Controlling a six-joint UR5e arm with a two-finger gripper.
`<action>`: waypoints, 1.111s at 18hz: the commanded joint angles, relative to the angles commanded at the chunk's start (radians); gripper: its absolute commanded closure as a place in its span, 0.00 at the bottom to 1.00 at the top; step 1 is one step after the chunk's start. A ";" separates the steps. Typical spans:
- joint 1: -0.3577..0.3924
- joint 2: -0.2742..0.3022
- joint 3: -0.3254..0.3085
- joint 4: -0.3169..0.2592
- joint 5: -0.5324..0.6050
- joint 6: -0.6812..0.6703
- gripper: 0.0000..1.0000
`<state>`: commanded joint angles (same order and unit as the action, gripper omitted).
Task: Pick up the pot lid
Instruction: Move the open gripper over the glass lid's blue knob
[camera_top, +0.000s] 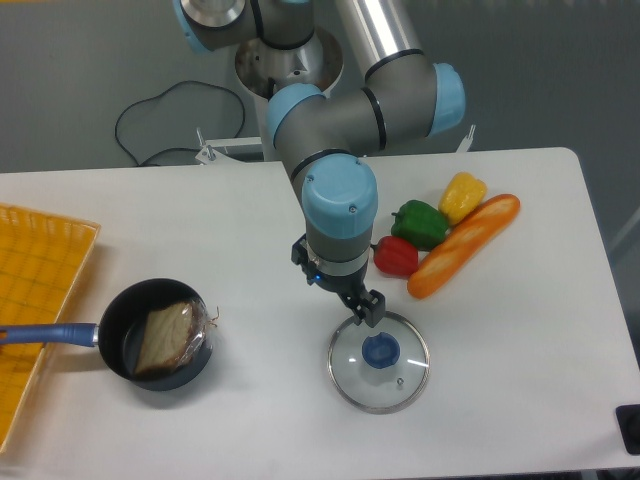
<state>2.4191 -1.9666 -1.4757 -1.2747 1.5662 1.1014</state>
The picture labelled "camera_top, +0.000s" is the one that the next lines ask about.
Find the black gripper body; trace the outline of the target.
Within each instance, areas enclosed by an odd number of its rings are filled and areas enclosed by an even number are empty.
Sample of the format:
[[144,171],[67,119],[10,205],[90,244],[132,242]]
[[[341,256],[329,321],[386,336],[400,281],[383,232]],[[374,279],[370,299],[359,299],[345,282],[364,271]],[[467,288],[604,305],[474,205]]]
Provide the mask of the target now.
[[342,300],[355,300],[365,290],[369,248],[348,261],[327,260],[309,245],[306,236],[292,246],[291,261],[299,266],[309,285],[337,294]]

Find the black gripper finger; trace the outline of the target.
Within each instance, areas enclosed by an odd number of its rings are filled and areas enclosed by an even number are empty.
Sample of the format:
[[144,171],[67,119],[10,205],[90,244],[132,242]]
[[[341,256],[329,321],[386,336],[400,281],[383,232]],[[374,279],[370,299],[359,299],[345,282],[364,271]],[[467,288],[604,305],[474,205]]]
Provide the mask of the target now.
[[364,321],[369,327],[376,327],[386,314],[385,296],[377,290],[369,290],[363,293],[362,307]]
[[341,293],[339,295],[340,300],[353,314],[353,323],[355,325],[360,325],[363,320],[363,310],[360,304],[360,298],[358,295],[352,296],[347,293]]

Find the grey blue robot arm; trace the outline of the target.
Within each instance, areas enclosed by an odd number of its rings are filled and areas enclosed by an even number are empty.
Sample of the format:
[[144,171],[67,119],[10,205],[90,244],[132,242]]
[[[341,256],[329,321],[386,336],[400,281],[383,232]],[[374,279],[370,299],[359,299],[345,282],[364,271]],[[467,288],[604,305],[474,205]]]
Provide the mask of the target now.
[[464,117],[462,80],[430,62],[400,1],[337,5],[363,75],[361,89],[334,96],[338,51],[314,21],[312,1],[177,1],[195,50],[236,46],[236,74],[266,106],[264,148],[284,165],[306,231],[292,260],[309,284],[337,294],[357,323],[377,325],[384,296],[365,287],[376,179],[361,157],[446,131]]

